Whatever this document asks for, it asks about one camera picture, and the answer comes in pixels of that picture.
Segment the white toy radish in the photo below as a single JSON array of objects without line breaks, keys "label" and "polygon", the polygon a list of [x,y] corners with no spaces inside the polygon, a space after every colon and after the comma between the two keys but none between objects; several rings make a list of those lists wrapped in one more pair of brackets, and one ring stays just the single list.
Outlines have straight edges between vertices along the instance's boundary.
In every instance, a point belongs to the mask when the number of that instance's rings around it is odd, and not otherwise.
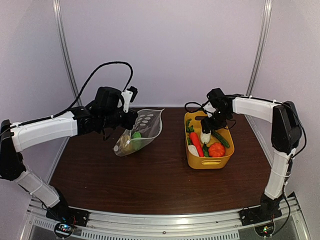
[{"label": "white toy radish", "polygon": [[208,144],[211,140],[211,131],[208,133],[200,132],[200,141],[202,144]]}]

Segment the yellow toy squash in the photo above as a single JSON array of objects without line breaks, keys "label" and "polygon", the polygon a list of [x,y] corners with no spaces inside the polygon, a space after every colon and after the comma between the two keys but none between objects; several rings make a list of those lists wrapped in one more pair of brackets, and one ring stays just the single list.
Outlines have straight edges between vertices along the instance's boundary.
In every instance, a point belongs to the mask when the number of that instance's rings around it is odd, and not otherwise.
[{"label": "yellow toy squash", "polygon": [[130,135],[122,135],[119,138],[118,152],[120,154],[128,154],[131,151],[130,142],[131,142]]}]

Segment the orange toy carrot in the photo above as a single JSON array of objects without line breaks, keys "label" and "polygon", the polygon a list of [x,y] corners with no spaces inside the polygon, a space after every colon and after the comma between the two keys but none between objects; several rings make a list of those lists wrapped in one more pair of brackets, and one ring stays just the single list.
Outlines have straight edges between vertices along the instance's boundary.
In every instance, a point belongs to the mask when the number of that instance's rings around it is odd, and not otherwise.
[{"label": "orange toy carrot", "polygon": [[204,157],[204,151],[201,145],[201,142],[199,140],[199,137],[197,133],[195,132],[194,126],[190,125],[191,118],[186,120],[186,133],[187,133],[187,144],[188,145],[194,145],[197,148],[199,157]]}]

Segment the light green toy gourd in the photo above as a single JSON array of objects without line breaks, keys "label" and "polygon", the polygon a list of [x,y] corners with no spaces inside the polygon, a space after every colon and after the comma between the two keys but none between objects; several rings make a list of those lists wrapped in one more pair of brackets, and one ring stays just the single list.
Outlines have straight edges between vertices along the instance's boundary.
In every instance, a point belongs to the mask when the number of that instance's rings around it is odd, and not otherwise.
[{"label": "light green toy gourd", "polygon": [[131,134],[130,139],[130,147],[132,150],[138,151],[142,147],[141,133],[139,131],[135,131]]}]

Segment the dotted clear zip bag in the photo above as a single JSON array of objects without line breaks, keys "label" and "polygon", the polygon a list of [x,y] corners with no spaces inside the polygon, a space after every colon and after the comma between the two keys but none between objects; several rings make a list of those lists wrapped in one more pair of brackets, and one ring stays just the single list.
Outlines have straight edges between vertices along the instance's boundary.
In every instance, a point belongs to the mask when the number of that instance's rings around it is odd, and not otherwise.
[{"label": "dotted clear zip bag", "polygon": [[[136,119],[135,125],[132,130],[125,130],[122,135],[131,135],[134,132],[141,133],[141,150],[148,144],[150,144],[155,138],[157,138],[163,129],[163,122],[162,122],[162,113],[165,109],[141,109],[139,110],[138,117]],[[121,154],[119,153],[119,139],[113,147],[113,152],[118,157],[125,157],[127,155],[133,154],[139,150],[132,150],[129,153]]]}]

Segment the yellow plastic basket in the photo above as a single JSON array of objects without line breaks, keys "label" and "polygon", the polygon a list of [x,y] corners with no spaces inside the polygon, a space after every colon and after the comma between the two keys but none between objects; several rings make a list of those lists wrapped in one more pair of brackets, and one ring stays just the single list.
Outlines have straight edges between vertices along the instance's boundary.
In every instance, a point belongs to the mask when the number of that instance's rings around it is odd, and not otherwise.
[{"label": "yellow plastic basket", "polygon": [[184,115],[184,131],[185,131],[185,151],[186,151],[186,159],[187,159],[187,163],[188,165],[193,168],[193,169],[221,169],[223,168],[227,162],[229,161],[229,159],[231,158],[231,156],[233,155],[234,151],[235,151],[235,146],[233,143],[233,139],[231,136],[231,133],[229,131],[229,129],[218,129],[216,130],[216,132],[218,134],[220,134],[229,144],[229,147],[225,147],[225,153],[224,156],[219,156],[219,157],[201,157],[201,156],[197,156],[194,155],[190,149],[189,146],[192,145],[192,142],[189,141],[189,135],[190,133],[187,132],[187,127],[193,127],[192,129],[194,129],[194,132],[197,134],[198,138],[199,138],[199,143],[201,145],[201,148],[203,147],[203,144],[201,142],[200,139],[200,135],[202,132],[202,126],[201,126],[201,117],[204,118],[207,115],[205,113],[203,113],[202,111],[197,111],[194,113],[190,113],[187,112]]}]

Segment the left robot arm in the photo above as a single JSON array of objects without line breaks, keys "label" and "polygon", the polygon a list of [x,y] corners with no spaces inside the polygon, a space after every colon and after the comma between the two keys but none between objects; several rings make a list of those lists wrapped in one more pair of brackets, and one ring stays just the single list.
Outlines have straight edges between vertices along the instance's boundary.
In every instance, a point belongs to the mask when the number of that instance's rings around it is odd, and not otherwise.
[{"label": "left robot arm", "polygon": [[130,103],[137,93],[133,86],[123,91],[99,87],[88,105],[72,107],[61,115],[17,123],[4,120],[0,127],[0,177],[40,199],[61,222],[69,221],[72,211],[62,203],[62,195],[24,165],[22,151],[55,139],[103,134],[107,128],[132,130],[138,113],[130,109]]}]

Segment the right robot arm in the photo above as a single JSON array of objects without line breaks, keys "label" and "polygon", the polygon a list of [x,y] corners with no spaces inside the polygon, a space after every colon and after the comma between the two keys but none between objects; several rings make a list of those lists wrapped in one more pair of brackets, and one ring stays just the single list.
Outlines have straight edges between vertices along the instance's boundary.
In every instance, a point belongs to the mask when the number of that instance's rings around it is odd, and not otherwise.
[{"label": "right robot arm", "polygon": [[284,198],[284,189],[291,175],[293,160],[304,130],[295,104],[278,102],[241,94],[224,94],[220,88],[212,89],[200,109],[207,115],[201,120],[204,133],[227,126],[234,114],[247,115],[271,124],[273,162],[268,183],[256,210],[259,220],[268,220],[276,205]]}]

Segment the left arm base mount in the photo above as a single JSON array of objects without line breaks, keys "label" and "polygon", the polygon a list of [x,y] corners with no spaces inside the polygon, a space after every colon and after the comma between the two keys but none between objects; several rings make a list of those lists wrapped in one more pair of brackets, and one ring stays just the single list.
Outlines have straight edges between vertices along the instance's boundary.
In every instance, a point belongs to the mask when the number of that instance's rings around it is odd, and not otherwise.
[{"label": "left arm base mount", "polygon": [[67,208],[48,208],[45,216],[48,219],[56,220],[72,226],[86,227],[89,219],[87,210],[67,207]]}]

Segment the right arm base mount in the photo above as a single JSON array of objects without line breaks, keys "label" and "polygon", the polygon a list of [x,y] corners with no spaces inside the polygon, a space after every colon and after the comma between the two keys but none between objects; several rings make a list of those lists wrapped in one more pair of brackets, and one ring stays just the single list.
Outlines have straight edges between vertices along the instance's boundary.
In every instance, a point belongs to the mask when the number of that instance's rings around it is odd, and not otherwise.
[{"label": "right arm base mount", "polygon": [[242,226],[254,225],[262,222],[271,221],[272,218],[282,216],[280,209],[272,210],[271,213],[265,213],[260,206],[244,207],[238,212]]}]

